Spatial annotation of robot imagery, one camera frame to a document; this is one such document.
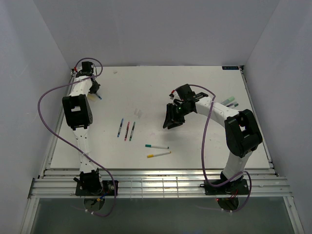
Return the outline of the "red pen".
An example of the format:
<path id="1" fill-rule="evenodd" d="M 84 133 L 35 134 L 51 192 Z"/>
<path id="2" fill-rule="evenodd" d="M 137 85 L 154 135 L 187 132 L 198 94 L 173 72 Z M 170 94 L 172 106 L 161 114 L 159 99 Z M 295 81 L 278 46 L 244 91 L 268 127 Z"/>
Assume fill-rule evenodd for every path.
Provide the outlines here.
<path id="1" fill-rule="evenodd" d="M 130 127 L 130 121 L 128 121 L 127 126 L 126 126 L 126 132 L 125 132 L 124 141 L 127 140 L 127 136 L 128 136 L 128 132 L 129 132 L 129 127 Z"/>

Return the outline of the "green pen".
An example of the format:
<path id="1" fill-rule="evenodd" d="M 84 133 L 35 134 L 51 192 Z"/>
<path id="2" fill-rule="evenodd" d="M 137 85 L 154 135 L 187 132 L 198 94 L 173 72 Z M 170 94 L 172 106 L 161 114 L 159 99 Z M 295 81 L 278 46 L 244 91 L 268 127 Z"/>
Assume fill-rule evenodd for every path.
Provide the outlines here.
<path id="1" fill-rule="evenodd" d="M 131 129 L 129 141 L 132 141 L 133 134 L 134 134 L 134 129 L 135 129 L 135 125 L 136 125 L 136 122 L 134 121 L 134 122 L 133 122 L 133 125 L 132 125 L 132 129 Z"/>

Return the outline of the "light green marker cap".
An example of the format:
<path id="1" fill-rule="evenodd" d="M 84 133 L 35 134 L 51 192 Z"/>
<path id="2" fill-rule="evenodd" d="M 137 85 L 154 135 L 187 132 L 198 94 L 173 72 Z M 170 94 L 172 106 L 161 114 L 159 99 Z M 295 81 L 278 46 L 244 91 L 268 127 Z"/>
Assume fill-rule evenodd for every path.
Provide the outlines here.
<path id="1" fill-rule="evenodd" d="M 228 105 L 229 103 L 231 103 L 234 100 L 235 100 L 235 97 L 231 96 L 231 97 L 227 98 L 226 100 L 222 101 L 221 104 L 222 105 Z"/>

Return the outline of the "yellow marker cap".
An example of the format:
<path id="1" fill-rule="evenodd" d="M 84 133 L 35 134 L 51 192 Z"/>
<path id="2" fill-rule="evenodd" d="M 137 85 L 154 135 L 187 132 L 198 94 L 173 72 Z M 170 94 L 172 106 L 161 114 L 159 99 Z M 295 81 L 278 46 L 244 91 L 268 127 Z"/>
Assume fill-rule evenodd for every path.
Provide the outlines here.
<path id="1" fill-rule="evenodd" d="M 93 102 L 95 102 L 95 101 L 97 100 L 97 99 L 96 99 L 94 96 L 92 96 L 92 95 L 88 95 L 87 97 L 88 97 L 89 100 L 91 100 L 91 101 L 93 101 Z"/>

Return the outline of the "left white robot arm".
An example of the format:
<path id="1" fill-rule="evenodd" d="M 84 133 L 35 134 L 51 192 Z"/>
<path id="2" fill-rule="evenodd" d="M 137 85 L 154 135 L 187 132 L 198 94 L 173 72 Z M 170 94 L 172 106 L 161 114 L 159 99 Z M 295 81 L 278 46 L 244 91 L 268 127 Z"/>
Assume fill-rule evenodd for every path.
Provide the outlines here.
<path id="1" fill-rule="evenodd" d="M 103 182 L 99 179 L 98 166 L 89 158 L 89 126 L 93 123 L 93 115 L 87 95 L 93 85 L 93 79 L 78 76 L 69 95 L 62 98 L 62 105 L 67 125 L 72 129 L 79 148 L 80 174 L 76 180 L 79 186 L 93 195 L 103 190 Z"/>

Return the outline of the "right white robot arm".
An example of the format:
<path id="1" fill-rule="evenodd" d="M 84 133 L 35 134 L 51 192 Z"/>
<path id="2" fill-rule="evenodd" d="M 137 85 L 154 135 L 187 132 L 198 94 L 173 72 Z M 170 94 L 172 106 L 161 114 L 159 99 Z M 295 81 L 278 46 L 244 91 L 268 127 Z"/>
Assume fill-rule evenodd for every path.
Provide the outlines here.
<path id="1" fill-rule="evenodd" d="M 185 123 L 185 116 L 196 113 L 213 120 L 225 129 L 229 157 L 216 181 L 205 179 L 203 186 L 210 192 L 231 194 L 242 185 L 245 166 L 263 138 L 251 110 L 238 111 L 215 102 L 205 93 L 191 93 L 166 105 L 163 128 L 172 129 Z"/>

